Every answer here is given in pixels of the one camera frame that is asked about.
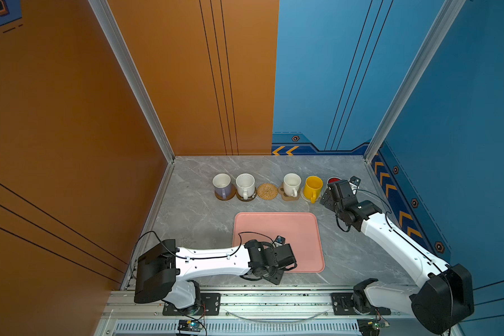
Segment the white mug red inside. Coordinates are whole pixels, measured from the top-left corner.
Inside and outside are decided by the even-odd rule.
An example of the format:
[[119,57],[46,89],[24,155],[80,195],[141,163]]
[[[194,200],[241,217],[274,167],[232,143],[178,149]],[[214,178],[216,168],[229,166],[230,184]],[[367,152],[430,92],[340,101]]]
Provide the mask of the white mug red inside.
[[331,177],[329,180],[328,180],[328,184],[332,184],[332,183],[337,183],[341,181],[341,179],[339,177]]

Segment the yellow mug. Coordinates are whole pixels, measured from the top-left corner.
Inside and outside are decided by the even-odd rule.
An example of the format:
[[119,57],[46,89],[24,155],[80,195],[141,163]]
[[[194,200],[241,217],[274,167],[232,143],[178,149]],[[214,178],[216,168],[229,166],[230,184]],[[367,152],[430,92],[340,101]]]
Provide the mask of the yellow mug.
[[323,189],[323,181],[318,176],[307,177],[303,189],[303,193],[306,198],[314,202],[319,196]]

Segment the cork paw print coaster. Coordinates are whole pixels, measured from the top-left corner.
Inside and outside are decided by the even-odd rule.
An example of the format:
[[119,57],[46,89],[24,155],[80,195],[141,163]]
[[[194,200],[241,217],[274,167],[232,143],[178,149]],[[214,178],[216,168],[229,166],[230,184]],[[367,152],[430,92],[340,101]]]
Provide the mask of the cork paw print coaster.
[[286,201],[286,202],[289,202],[289,201],[296,201],[300,198],[299,195],[293,197],[293,196],[288,196],[287,194],[285,194],[284,192],[284,186],[281,185],[280,187],[278,187],[278,192],[282,198],[282,200]]

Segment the glossy dark wooden coaster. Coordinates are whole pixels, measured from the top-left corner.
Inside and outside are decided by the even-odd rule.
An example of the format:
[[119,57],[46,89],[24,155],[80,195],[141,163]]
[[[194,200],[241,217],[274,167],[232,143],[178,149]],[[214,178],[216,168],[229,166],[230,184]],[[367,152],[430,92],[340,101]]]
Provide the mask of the glossy dark wooden coaster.
[[254,200],[257,196],[257,190],[255,189],[254,192],[251,195],[248,195],[247,198],[242,197],[238,192],[236,192],[236,197],[238,198],[239,201],[242,202],[250,202]]

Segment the woven rattan round coaster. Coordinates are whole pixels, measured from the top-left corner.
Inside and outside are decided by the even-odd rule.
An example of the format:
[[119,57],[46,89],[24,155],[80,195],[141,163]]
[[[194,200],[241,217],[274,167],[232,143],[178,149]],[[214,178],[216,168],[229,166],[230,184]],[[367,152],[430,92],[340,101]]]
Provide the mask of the woven rattan round coaster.
[[257,196],[262,200],[274,200],[278,194],[278,187],[272,183],[263,183],[257,190]]

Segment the purple mug white inside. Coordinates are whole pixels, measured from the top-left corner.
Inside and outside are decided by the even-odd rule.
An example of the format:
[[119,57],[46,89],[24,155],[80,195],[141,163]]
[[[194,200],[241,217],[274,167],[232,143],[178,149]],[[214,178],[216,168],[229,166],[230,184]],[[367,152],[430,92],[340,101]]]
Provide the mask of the purple mug white inside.
[[212,180],[214,191],[218,194],[224,195],[232,190],[232,179],[226,173],[217,174]]

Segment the white rainbow stitched coaster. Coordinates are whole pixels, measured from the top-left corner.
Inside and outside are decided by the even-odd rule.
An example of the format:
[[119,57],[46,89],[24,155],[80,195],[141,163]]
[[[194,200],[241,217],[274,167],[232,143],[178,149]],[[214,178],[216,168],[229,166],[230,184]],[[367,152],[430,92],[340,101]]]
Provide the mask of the white rainbow stitched coaster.
[[319,204],[320,200],[321,200],[321,197],[319,196],[314,202],[312,202],[310,199],[305,197],[303,190],[300,191],[300,196],[303,200],[305,200],[306,202],[311,203],[311,204]]

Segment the matte brown wooden coaster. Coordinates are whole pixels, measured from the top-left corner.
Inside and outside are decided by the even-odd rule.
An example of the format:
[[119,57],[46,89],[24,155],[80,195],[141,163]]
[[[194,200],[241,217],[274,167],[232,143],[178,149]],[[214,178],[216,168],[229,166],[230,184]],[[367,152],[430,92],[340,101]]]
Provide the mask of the matte brown wooden coaster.
[[229,193],[227,194],[224,194],[224,195],[220,195],[217,193],[217,191],[215,191],[215,196],[218,200],[221,200],[221,201],[228,201],[228,200],[231,200],[233,197],[235,197],[236,195],[236,190],[235,189],[232,189]]

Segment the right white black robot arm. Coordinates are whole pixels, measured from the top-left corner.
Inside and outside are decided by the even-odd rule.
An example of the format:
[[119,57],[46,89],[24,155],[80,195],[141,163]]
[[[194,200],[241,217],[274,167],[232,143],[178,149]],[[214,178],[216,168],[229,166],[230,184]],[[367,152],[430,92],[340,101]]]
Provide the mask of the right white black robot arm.
[[429,332],[441,335],[475,311],[473,281],[460,264],[447,261],[414,242],[369,200],[359,201],[351,183],[339,180],[326,189],[337,226],[355,229],[382,247],[415,282],[413,287],[385,284],[369,278],[354,286],[352,301],[357,313],[373,314],[388,308],[414,316]]

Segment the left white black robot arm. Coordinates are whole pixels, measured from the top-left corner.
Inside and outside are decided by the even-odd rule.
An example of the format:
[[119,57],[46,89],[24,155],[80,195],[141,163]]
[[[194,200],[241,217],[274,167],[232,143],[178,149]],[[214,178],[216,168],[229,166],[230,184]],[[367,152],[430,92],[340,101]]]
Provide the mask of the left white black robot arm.
[[232,275],[278,285],[284,273],[297,266],[289,244],[252,239],[227,249],[200,250],[166,239],[139,257],[134,302],[162,301],[177,310],[195,311],[202,305],[197,278]]

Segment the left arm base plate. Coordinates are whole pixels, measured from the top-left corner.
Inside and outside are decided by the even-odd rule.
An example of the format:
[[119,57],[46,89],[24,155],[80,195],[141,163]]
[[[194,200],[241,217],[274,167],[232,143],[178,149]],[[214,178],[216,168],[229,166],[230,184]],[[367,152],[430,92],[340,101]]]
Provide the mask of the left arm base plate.
[[172,304],[165,303],[163,316],[218,316],[221,308],[220,293],[200,294],[200,303],[185,309],[176,309]]

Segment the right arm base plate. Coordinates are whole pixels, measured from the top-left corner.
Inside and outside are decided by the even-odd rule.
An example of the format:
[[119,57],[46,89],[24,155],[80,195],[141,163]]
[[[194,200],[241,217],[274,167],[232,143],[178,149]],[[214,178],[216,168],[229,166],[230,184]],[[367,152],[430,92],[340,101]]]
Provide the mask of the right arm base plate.
[[362,309],[356,308],[353,295],[350,293],[332,293],[330,294],[330,298],[336,316],[371,315],[376,313],[389,316],[392,314],[390,309],[384,307],[370,306]]

